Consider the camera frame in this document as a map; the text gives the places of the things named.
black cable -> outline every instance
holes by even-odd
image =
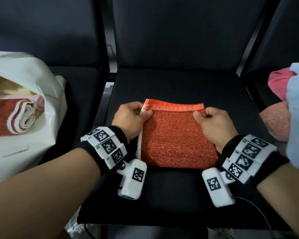
[[[233,196],[233,198],[242,199],[242,200],[244,200],[244,201],[249,202],[249,203],[252,204],[253,206],[255,206],[255,207],[257,208],[257,210],[259,210],[259,212],[260,212],[260,213],[262,214],[262,216],[265,218],[265,220],[266,220],[266,222],[267,222],[267,225],[268,225],[268,227],[269,227],[269,231],[270,231],[271,238],[274,238],[273,231],[272,231],[272,229],[271,229],[271,226],[270,226],[270,224],[269,224],[269,222],[268,222],[266,216],[262,213],[262,211],[261,211],[261,210],[260,210],[260,209],[259,209],[253,202],[251,202],[251,201],[249,201],[249,200],[247,200],[247,199],[245,199],[245,198],[243,198],[243,197],[239,197],[239,196]]]
[[[84,229],[85,229],[85,231],[86,231],[86,233],[88,234],[89,237],[91,237],[92,239],[96,239],[96,238],[89,232],[89,230],[88,230],[87,227],[86,227],[86,224],[84,224]]]

finger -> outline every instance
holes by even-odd
[[[207,107],[205,111],[207,115],[214,116],[216,113],[221,112],[222,110],[215,107]]]
[[[153,111],[152,110],[147,110],[145,112],[143,112],[142,114],[139,115],[139,118],[145,122],[147,121],[151,116],[153,115]]]
[[[198,122],[200,125],[205,119],[205,117],[199,111],[194,111],[193,116],[195,118],[195,121]]]
[[[132,111],[137,110],[137,109],[142,109],[143,103],[139,101],[134,101],[126,104]]]

pink fabric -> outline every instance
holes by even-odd
[[[281,142],[289,140],[291,114],[286,101],[267,107],[260,113],[260,116],[275,139]]]
[[[6,99],[28,99],[30,101],[34,101],[36,105],[36,110],[43,111],[44,110],[44,98],[41,95],[32,95],[32,96],[22,96],[22,95],[0,95],[0,100]]]
[[[286,101],[287,84],[289,79],[296,74],[289,70],[290,67],[271,72],[268,86],[282,101]]]

chair backrest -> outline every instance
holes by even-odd
[[[235,72],[266,0],[112,0],[118,67]]]
[[[98,0],[0,0],[0,51],[53,66],[108,66]]]
[[[247,73],[274,71],[299,62],[299,0],[280,0]]]

forearm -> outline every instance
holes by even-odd
[[[263,180],[257,189],[299,235],[299,169],[285,164]]]
[[[77,148],[0,183],[0,238],[56,238],[99,177]]]

